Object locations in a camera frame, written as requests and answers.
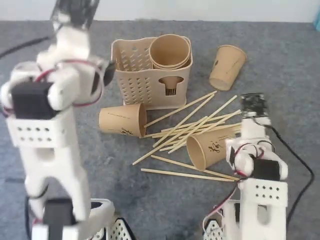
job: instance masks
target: perforated plate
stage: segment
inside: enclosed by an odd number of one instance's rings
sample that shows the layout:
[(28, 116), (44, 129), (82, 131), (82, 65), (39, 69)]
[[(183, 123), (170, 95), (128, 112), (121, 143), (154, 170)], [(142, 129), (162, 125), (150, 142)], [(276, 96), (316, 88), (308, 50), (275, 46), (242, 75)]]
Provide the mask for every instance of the perforated plate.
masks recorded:
[(203, 235), (203, 240), (223, 240), (223, 231), (216, 220), (211, 220)]
[(111, 229), (110, 240), (132, 240), (122, 219), (117, 219)]
[(241, 197), (246, 202), (288, 206), (288, 184), (286, 182), (249, 178), (240, 183), (239, 187)]
[(14, 146), (31, 148), (62, 148), (75, 136), (75, 121), (71, 108), (50, 120), (6, 119)]

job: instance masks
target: black cable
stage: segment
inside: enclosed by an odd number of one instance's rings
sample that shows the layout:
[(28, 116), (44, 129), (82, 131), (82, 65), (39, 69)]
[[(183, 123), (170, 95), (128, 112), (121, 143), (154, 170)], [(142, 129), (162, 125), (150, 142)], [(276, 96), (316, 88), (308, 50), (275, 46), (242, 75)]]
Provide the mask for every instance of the black cable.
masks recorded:
[(288, 231), (288, 228), (289, 228), (289, 224), (290, 224), (290, 221), (292, 219), (292, 216), (294, 215), (294, 212), (297, 208), (297, 205), (299, 203), (299, 201), (301, 200), (302, 196), (305, 194), (305, 192), (307, 191), (307, 189), (311, 186), (311, 184), (314, 182), (315, 180), (315, 173), (314, 171), (309, 167), (309, 165), (301, 158), (298, 156), (298, 154), (295, 153), (295, 151), (292, 150), (292, 148), (286, 143), (285, 140), (282, 139), (280, 133), (271, 125), (264, 125), (264, 124), (260, 124), (257, 122), (256, 118), (253, 117), (252, 118), (253, 121), (260, 125), (260, 126), (263, 126), (265, 128), (268, 128), (268, 129), (271, 129), (274, 134), (276, 135), (276, 137), (280, 140), (280, 142), (290, 151), (290, 153), (292, 153), (299, 161), (300, 163), (309, 171), (310, 173), (310, 180), (308, 181), (308, 183), (304, 186), (304, 188), (299, 192), (298, 196), (296, 197), (287, 217), (286, 217), (286, 230)]
[(27, 48), (27, 47), (31, 47), (33, 45), (36, 44), (40, 44), (44, 41), (47, 40), (51, 40), (52, 38), (54, 38), (56, 36), (56, 34), (58, 33), (58, 31), (62, 28), (62, 24), (57, 28), (57, 30), (55, 31), (55, 33), (53, 35), (48, 35), (48, 36), (44, 36), (44, 37), (40, 37), (40, 38), (36, 38), (30, 41), (26, 41), (24, 43), (21, 43), (19, 45), (13, 46), (7, 50), (5, 50), (4, 52), (0, 53), (0, 59), (4, 58), (7, 55), (13, 54), (21, 49)]
[(25, 228), (26, 236), (28, 237), (29, 240), (31, 240), (28, 196), (25, 196), (25, 199), (24, 199), (24, 228)]
[(48, 191), (49, 185), (45, 187), (43, 192), (39, 196), (25, 196), (24, 199), (24, 227), (25, 227), (25, 232), (26, 236), (28, 237), (28, 240), (31, 240), (31, 229), (30, 229), (30, 216), (29, 216), (29, 199), (40, 199), (42, 198), (46, 192)]
[(259, 143), (268, 143), (268, 144), (270, 144), (272, 146), (272, 152), (274, 152), (274, 153), (276, 152), (276, 147), (275, 147), (275, 145), (273, 145), (272, 142), (267, 141), (267, 140), (260, 140), (256, 144), (259, 145)]

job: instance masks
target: wooden skewer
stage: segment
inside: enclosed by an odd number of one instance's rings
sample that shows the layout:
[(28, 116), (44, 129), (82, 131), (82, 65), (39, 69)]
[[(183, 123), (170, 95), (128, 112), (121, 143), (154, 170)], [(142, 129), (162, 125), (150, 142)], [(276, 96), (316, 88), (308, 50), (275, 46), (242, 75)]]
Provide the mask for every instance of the wooden skewer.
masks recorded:
[[(237, 98), (237, 95), (234, 95), (231, 99), (229, 99), (225, 104), (223, 104), (221, 107), (219, 107), (216, 111), (214, 111), (208, 118), (211, 119), (212, 117), (214, 117), (215, 115), (217, 115), (217, 113), (219, 113), (221, 110), (223, 110), (226, 106), (228, 106), (233, 100), (235, 100)], [(233, 115), (234, 113), (232, 114), (229, 114), (228, 116), (225, 116), (224, 118), (220, 119), (217, 123), (221, 123), (227, 119), (229, 119), (229, 116), (234, 116)], [(177, 147), (170, 150), (168, 153), (173, 153), (175, 150), (179, 149), (179, 145), (184, 142), (190, 135), (192, 135), (194, 132), (196, 132), (201, 126), (203, 126), (206, 122), (207, 122), (207, 119), (205, 119), (203, 122), (201, 122), (199, 125), (197, 125), (193, 130), (191, 130), (187, 135), (185, 135), (181, 140), (180, 142), (178, 142), (176, 145)]]
[(167, 117), (169, 117), (169, 116), (171, 116), (173, 114), (176, 114), (176, 113), (180, 112), (183, 109), (186, 109), (186, 108), (190, 107), (193, 104), (196, 104), (196, 103), (198, 103), (198, 102), (210, 97), (212, 94), (215, 94), (215, 93), (217, 93), (217, 91), (210, 92), (209, 94), (204, 95), (204, 96), (202, 96), (202, 97), (200, 97), (200, 98), (188, 103), (187, 105), (184, 105), (184, 106), (182, 106), (182, 107), (180, 107), (180, 108), (178, 108), (178, 109), (176, 109), (176, 110), (174, 110), (172, 112), (169, 112), (166, 115), (163, 115), (162, 117), (159, 117), (159, 118), (147, 123), (146, 125), (144, 125), (144, 127), (147, 128), (147, 127), (149, 127), (149, 126), (151, 126), (151, 125), (153, 125), (153, 124), (155, 124), (155, 123), (157, 123), (157, 122), (159, 122), (159, 121), (161, 121), (161, 120), (163, 120), (163, 119), (165, 119), (165, 118), (167, 118)]
[[(212, 117), (211, 119), (208, 120), (208, 122), (213, 122), (215, 120), (219, 120), (219, 119), (223, 119), (224, 117), (226, 117), (227, 115), (230, 115), (231, 113), (228, 113), (228, 114), (225, 114), (225, 115), (221, 115), (221, 116), (215, 116), (215, 117)], [(187, 123), (187, 124), (183, 124), (181, 125), (178, 129), (183, 129), (183, 128), (186, 128), (186, 127), (189, 127), (190, 125), (194, 124), (194, 122), (191, 122), (191, 123)], [(171, 129), (173, 129), (174, 127), (170, 127), (170, 128), (165, 128), (165, 129), (162, 129), (161, 132), (167, 132), (167, 131), (170, 131)]]
[[(210, 127), (205, 128), (205, 130), (215, 128), (217, 125), (220, 124), (220, 122), (223, 122), (223, 121), (226, 121), (226, 120), (232, 118), (233, 116), (239, 114), (239, 112), (240, 112), (240, 110), (237, 110), (237, 111), (235, 111), (234, 113), (231, 113), (230, 115), (228, 115), (228, 116), (222, 118), (221, 120), (215, 122), (215, 123), (212, 124)], [(173, 153), (174, 151), (176, 151), (176, 150), (178, 150), (179, 148), (181, 148), (181, 147), (183, 146), (183, 142), (184, 142), (191, 134), (193, 134), (196, 130), (197, 130), (197, 128), (195, 127), (195, 128), (194, 128), (192, 131), (190, 131), (187, 135), (183, 136), (183, 138), (180, 140), (180, 142), (178, 142), (178, 143), (176, 144), (176, 147), (175, 147), (174, 149), (171, 149), (170, 151), (168, 151), (168, 154), (171, 154), (171, 153)], [(202, 130), (201, 132), (196, 133), (196, 135), (202, 134), (202, 133), (207, 132), (207, 131)]]
[[(202, 119), (200, 119), (199, 121), (197, 121), (196, 123), (194, 123), (193, 125), (190, 125), (189, 127), (186, 128), (186, 131), (188, 131), (189, 129), (193, 128), (195, 125), (199, 124), (200, 122), (203, 121), (204, 118), (207, 118), (207, 116), (203, 117)], [(179, 132), (177, 135), (174, 135), (173, 137), (171, 137), (169, 140), (165, 141), (164, 143), (162, 143), (161, 145), (159, 145), (158, 147), (154, 148), (153, 150), (151, 150), (150, 152), (146, 153), (145, 155), (143, 155), (142, 157), (140, 157), (138, 160), (136, 160), (135, 162), (132, 163), (132, 165), (136, 165), (138, 163), (140, 163), (143, 159), (146, 159), (147, 157), (149, 157), (151, 154), (154, 154), (156, 151), (158, 151), (159, 149), (161, 149), (163, 146), (165, 146), (168, 143), (171, 143), (173, 140), (177, 139), (178, 137), (180, 137), (182, 134), (184, 134), (184, 132)]]
[[(240, 112), (241, 112), (240, 110), (235, 111), (234, 113), (231, 114), (231, 115), (232, 115), (231, 117), (239, 114)], [(198, 132), (197, 135), (200, 135), (200, 134), (203, 134), (203, 133), (205, 133), (205, 132), (208, 132), (208, 131), (210, 131), (211, 129), (213, 129), (214, 127), (215, 127), (215, 125), (213, 124), (213, 125), (211, 125), (210, 127), (203, 129), (201, 132)]]
[[(217, 131), (219, 129), (213, 128), (213, 130), (211, 130), (210, 132)], [(238, 126), (237, 127), (231, 127), (231, 129), (234, 132), (234, 134), (239, 134), (241, 132), (241, 126), (239, 126), (239, 127)], [(179, 140), (170, 142), (168, 145), (172, 145), (172, 146), (167, 146), (167, 147), (161, 148), (161, 149), (159, 149), (159, 152), (164, 152), (164, 151), (167, 151), (167, 150), (174, 149), (175, 147), (178, 146), (177, 145), (178, 142), (179, 142)], [(186, 144), (187, 144), (187, 141), (184, 141), (183, 143), (181, 143), (181, 147), (185, 146)]]
[[(235, 123), (235, 124), (228, 124), (228, 125), (216, 126), (216, 127), (214, 127), (213, 129), (211, 129), (210, 132), (217, 131), (217, 130), (220, 130), (220, 129), (228, 129), (228, 128), (231, 128), (234, 132), (235, 132), (235, 131), (238, 131), (238, 130), (241, 129), (241, 122)], [(201, 131), (202, 131), (202, 129), (198, 129), (198, 130), (195, 132), (195, 134), (196, 134), (196, 133), (199, 133), (199, 132), (201, 132)]]
[(175, 146), (167, 146), (167, 147), (159, 149), (159, 152), (164, 152), (164, 151), (171, 150), (171, 149), (174, 149), (174, 148), (175, 148)]
[(219, 177), (222, 177), (222, 178), (226, 178), (226, 179), (231, 179), (231, 180), (234, 180), (234, 181), (238, 181), (239, 180), (239, 178), (237, 178), (237, 177), (229, 176), (227, 174), (223, 174), (223, 173), (216, 172), (216, 171), (210, 171), (210, 170), (200, 171), (200, 170), (196, 169), (195, 166), (188, 165), (188, 164), (185, 164), (185, 163), (182, 163), (182, 162), (179, 162), (179, 161), (173, 161), (173, 160), (170, 160), (168, 158), (161, 157), (161, 156), (151, 155), (151, 157), (153, 159), (158, 159), (160, 161), (163, 161), (163, 162), (166, 162), (166, 163), (170, 163), (170, 164), (175, 164), (175, 165), (178, 165), (178, 166), (181, 166), (181, 167), (185, 167), (185, 168), (188, 168), (188, 169), (197, 170), (199, 172), (203, 172), (203, 173), (207, 173), (207, 174), (211, 174), (211, 175), (216, 175), (216, 176), (219, 176)]
[(223, 178), (223, 177), (202, 176), (202, 175), (188, 174), (188, 173), (175, 172), (175, 171), (162, 171), (162, 170), (155, 170), (155, 169), (148, 169), (148, 168), (141, 168), (141, 171), (147, 172), (147, 173), (173, 175), (173, 176), (188, 177), (188, 178), (194, 178), (194, 179), (208, 179), (208, 180), (215, 180), (215, 181), (222, 181), (222, 182), (234, 182), (231, 179)]
[[(202, 131), (204, 128), (207, 128), (207, 127), (210, 127), (213, 123), (209, 123), (209, 124), (205, 124), (203, 126), (201, 126), (197, 131), (200, 132)], [(171, 134), (169, 134), (169, 136), (174, 136), (176, 135), (177, 133), (180, 133), (180, 132), (183, 132), (185, 131), (186, 129), (185, 128), (180, 128), (180, 129), (176, 129), (174, 132), (172, 132)], [(153, 139), (157, 139), (157, 138), (161, 138), (163, 137), (165, 134), (167, 134), (166, 132), (156, 132), (156, 133), (151, 133), (151, 134), (148, 134), (148, 135), (145, 135), (141, 138), (153, 138)]]
[[(220, 129), (228, 129), (228, 128), (231, 128), (233, 131), (235, 131), (235, 130), (238, 130), (238, 129), (239, 129), (238, 127), (241, 128), (241, 123), (217, 126), (217, 127), (213, 128), (210, 132), (217, 131), (217, 130), (220, 130)], [(173, 144), (176, 144), (176, 143), (178, 143), (178, 142), (179, 142), (179, 140), (172, 141), (172, 142), (166, 144), (166, 146), (167, 146), (167, 145), (173, 145)]]
[(160, 143), (162, 143), (163, 140), (165, 140), (171, 133), (173, 133), (178, 127), (180, 127), (182, 124), (184, 124), (189, 118), (192, 117), (193, 114), (195, 114), (200, 108), (202, 108), (207, 102), (209, 102), (213, 97), (215, 96), (215, 92), (211, 94), (203, 103), (201, 103), (196, 109), (194, 109), (188, 116), (186, 116), (184, 119), (182, 119), (173, 129), (168, 131), (162, 138), (160, 138), (155, 144), (152, 146), (155, 148)]

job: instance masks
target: wire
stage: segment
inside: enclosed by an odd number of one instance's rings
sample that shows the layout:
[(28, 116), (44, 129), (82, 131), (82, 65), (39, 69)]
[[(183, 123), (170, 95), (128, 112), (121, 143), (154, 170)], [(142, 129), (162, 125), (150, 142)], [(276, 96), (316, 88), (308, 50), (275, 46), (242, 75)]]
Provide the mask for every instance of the wire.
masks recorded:
[(93, 105), (95, 103), (97, 103), (101, 97), (104, 94), (104, 80), (103, 80), (103, 73), (102, 70), (93, 62), (88, 61), (88, 60), (83, 60), (83, 59), (64, 59), (59, 61), (54, 68), (48, 69), (44, 72), (42, 72), (36, 79), (35, 82), (40, 82), (43, 78), (47, 77), (49, 74), (55, 72), (58, 68), (59, 68), (59, 64), (84, 64), (84, 65), (88, 65), (91, 66), (95, 69), (95, 72), (99, 74), (99, 80), (100, 80), (100, 86), (101, 86), (101, 91), (99, 93), (99, 96), (97, 97), (96, 100), (92, 101), (92, 102), (86, 102), (86, 103), (80, 103), (80, 104), (76, 104), (74, 103), (73, 106), (75, 107), (86, 107), (86, 106), (90, 106)]
[(270, 144), (272, 146), (272, 152), (274, 152), (274, 153), (276, 152), (276, 147), (275, 147), (275, 145), (273, 145), (272, 142), (267, 141), (267, 140), (260, 140), (256, 144), (259, 145), (259, 143), (268, 143), (268, 144)]
[(44, 79), (45, 77), (47, 77), (49, 74), (55, 72), (57, 69), (56, 68), (51, 68), (48, 69), (46, 71), (43, 71), (42, 73), (40, 73), (40, 75), (34, 80), (36, 83), (40, 82), (42, 79)]
[(309, 171), (310, 173), (310, 180), (308, 181), (308, 183), (303, 187), (303, 189), (299, 192), (298, 196), (296, 197), (287, 217), (286, 217), (286, 230), (288, 231), (289, 225), (290, 225), (290, 221), (292, 219), (292, 216), (294, 215), (294, 212), (297, 208), (298, 203), (300, 202), (302, 196), (305, 194), (305, 192), (307, 191), (307, 189), (311, 186), (311, 184), (314, 182), (315, 180), (315, 173), (314, 171), (309, 167), (309, 165), (300, 157), (298, 156), (298, 154), (295, 153), (295, 151), (286, 143), (285, 140), (283, 140), (283, 138), (281, 137), (280, 133), (271, 125), (264, 125), (261, 124), (259, 122), (257, 122), (255, 117), (252, 117), (253, 121), (260, 125), (263, 126), (265, 128), (271, 129), (274, 134), (276, 135), (276, 137), (280, 140), (280, 142), (290, 151), (290, 153), (292, 153), (292, 155), (294, 155), (299, 161), (300, 163)]
[(36, 39), (33, 39), (33, 40), (29, 40), (29, 41), (26, 41), (24, 43), (21, 43), (19, 45), (16, 45), (16, 46), (13, 46), (5, 51), (3, 51), (2, 53), (0, 53), (0, 59), (4, 58), (5, 56), (8, 56), (10, 54), (13, 54), (21, 49), (24, 49), (24, 48), (27, 48), (27, 47), (31, 47), (33, 45), (37, 45), (37, 44), (40, 44), (44, 41), (48, 41), (48, 40), (51, 40), (53, 38), (56, 37), (58, 31), (63, 27), (63, 25), (61, 24), (57, 30), (54, 32), (53, 35), (48, 35), (48, 36), (44, 36), (44, 37), (40, 37), (40, 38), (36, 38)]
[(97, 103), (101, 99), (101, 97), (103, 96), (104, 89), (105, 89), (102, 70), (94, 62), (91, 62), (91, 61), (88, 61), (88, 60), (83, 60), (83, 59), (64, 59), (64, 60), (58, 62), (56, 64), (56, 66), (58, 64), (61, 64), (61, 63), (66, 63), (66, 64), (85, 64), (85, 65), (92, 66), (95, 69), (95, 72), (97, 74), (99, 74), (99, 80), (100, 80), (100, 86), (101, 86), (101, 91), (100, 91), (99, 96), (97, 97), (96, 100), (94, 100), (92, 102), (79, 103), (79, 104), (74, 103), (73, 106), (75, 106), (75, 107), (86, 107), (86, 106), (90, 106), (90, 105), (93, 105), (93, 104)]
[(235, 185), (234, 185), (234, 188), (231, 190), (231, 192), (218, 205), (214, 206), (213, 209), (211, 210), (211, 212), (207, 216), (204, 217), (204, 219), (202, 221), (202, 229), (203, 229), (204, 233), (206, 233), (206, 229), (205, 229), (206, 221), (212, 215), (217, 213), (223, 207), (223, 205), (234, 195), (234, 193), (237, 190), (238, 183), (240, 183), (241, 181), (246, 180), (246, 179), (248, 179), (248, 177), (243, 177), (243, 178), (240, 178), (238, 181), (236, 181)]
[(32, 239), (31, 229), (30, 229), (29, 200), (42, 198), (46, 194), (46, 192), (48, 191), (48, 188), (49, 188), (49, 185), (47, 185), (44, 188), (43, 192), (39, 196), (36, 196), (36, 197), (30, 197), (28, 195), (25, 196), (25, 199), (24, 199), (24, 227), (25, 227), (25, 232), (26, 232), (26, 236), (27, 236), (28, 240)]

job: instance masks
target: white wall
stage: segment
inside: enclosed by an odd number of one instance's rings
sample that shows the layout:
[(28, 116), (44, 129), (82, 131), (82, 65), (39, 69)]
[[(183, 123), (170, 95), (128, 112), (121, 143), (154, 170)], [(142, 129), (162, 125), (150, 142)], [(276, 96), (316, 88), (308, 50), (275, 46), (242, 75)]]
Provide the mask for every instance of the white wall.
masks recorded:
[[(0, 0), (0, 20), (47, 20), (56, 0)], [(312, 22), (320, 0), (100, 0), (96, 20)]]

